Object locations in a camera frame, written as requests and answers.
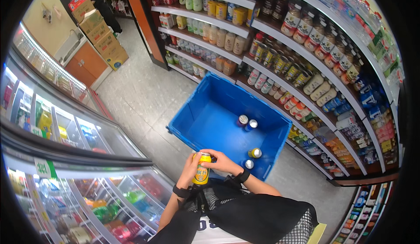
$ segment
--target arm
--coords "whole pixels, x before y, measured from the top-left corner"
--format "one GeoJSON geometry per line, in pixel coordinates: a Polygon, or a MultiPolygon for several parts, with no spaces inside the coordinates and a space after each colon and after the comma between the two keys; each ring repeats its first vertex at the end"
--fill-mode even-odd
{"type": "MultiPolygon", "coordinates": [[[[229,157],[227,157],[222,152],[212,149],[202,149],[200,151],[203,153],[209,153],[217,158],[217,161],[215,163],[201,163],[201,166],[203,168],[212,168],[222,172],[228,172],[234,176],[237,176],[239,175],[239,173],[244,172],[244,168],[234,163],[232,160],[229,159],[229,157]]],[[[280,192],[278,192],[277,189],[270,186],[269,184],[262,182],[253,175],[249,175],[248,179],[244,182],[244,186],[247,187],[247,189],[254,194],[268,194],[273,196],[281,196],[280,192]]]]}
{"type": "MultiPolygon", "coordinates": [[[[193,157],[195,154],[196,153],[190,154],[185,162],[182,174],[178,182],[176,183],[176,187],[179,189],[188,189],[192,178],[194,178],[195,174],[197,173],[197,166],[201,158],[201,153],[198,152],[197,156],[193,157]]],[[[175,212],[178,211],[178,200],[181,202],[184,201],[183,198],[178,197],[175,193],[172,193],[171,198],[169,199],[168,204],[165,207],[165,210],[160,216],[159,228],[157,229],[157,232],[161,231],[166,225],[168,225],[172,217],[175,215],[175,212]]]]}

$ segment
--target black clothing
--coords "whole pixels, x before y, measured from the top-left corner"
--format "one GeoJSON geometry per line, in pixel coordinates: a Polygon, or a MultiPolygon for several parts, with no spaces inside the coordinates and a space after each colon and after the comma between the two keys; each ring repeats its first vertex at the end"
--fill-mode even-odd
{"type": "Polygon", "coordinates": [[[104,0],[91,0],[91,1],[95,1],[93,6],[99,10],[102,17],[104,18],[105,23],[111,26],[114,32],[121,33],[123,30],[121,30],[120,24],[115,19],[114,14],[109,9],[109,6],[104,2],[104,0]]]}
{"type": "Polygon", "coordinates": [[[302,201],[245,192],[232,179],[210,178],[148,243],[190,244],[205,213],[219,228],[253,244],[305,244],[318,225],[315,208],[302,201]]]}

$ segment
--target blue plastic crate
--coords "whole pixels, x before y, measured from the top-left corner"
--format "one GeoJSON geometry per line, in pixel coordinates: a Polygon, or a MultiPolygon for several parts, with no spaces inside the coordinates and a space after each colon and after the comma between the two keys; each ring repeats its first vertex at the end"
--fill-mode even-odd
{"type": "Polygon", "coordinates": [[[265,180],[277,160],[291,128],[291,121],[241,87],[208,73],[182,108],[168,130],[195,151],[211,148],[224,152],[244,166],[248,150],[259,147],[262,156],[252,158],[249,172],[265,180]],[[255,119],[250,132],[237,126],[240,115],[255,119]]]}

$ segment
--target white jersey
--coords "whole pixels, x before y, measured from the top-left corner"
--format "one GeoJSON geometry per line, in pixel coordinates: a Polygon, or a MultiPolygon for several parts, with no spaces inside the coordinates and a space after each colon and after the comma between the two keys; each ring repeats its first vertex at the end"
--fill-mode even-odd
{"type": "Polygon", "coordinates": [[[227,243],[249,243],[210,222],[208,216],[200,218],[199,229],[197,230],[192,244],[227,244],[227,243]]]}

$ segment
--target cardboard box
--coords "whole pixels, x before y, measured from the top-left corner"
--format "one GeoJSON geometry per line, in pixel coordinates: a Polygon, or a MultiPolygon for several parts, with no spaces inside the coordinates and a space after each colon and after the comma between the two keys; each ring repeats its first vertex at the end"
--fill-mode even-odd
{"type": "Polygon", "coordinates": [[[94,47],[102,55],[103,58],[111,57],[118,54],[121,50],[120,42],[114,37],[113,33],[109,31],[102,38],[94,44],[94,47]]]}
{"type": "Polygon", "coordinates": [[[94,10],[91,0],[86,0],[82,2],[71,14],[76,18],[76,20],[80,23],[84,19],[84,14],[94,10]]]}
{"type": "Polygon", "coordinates": [[[90,33],[86,34],[86,36],[94,45],[109,31],[110,30],[105,21],[102,21],[98,26],[96,26],[92,31],[90,31],[90,33]]]}
{"type": "Polygon", "coordinates": [[[89,34],[103,20],[104,18],[102,17],[101,13],[96,10],[93,14],[86,17],[81,23],[79,23],[79,26],[86,34],[89,34]]]}
{"type": "Polygon", "coordinates": [[[79,7],[82,2],[84,2],[86,0],[73,0],[68,4],[68,7],[70,8],[71,11],[74,11],[77,7],[79,7]]]}
{"type": "Polygon", "coordinates": [[[117,71],[120,66],[123,65],[123,63],[129,58],[127,55],[127,52],[124,50],[124,48],[121,47],[120,52],[117,54],[114,54],[113,56],[110,56],[108,58],[105,58],[105,61],[111,66],[112,69],[117,71]]]}

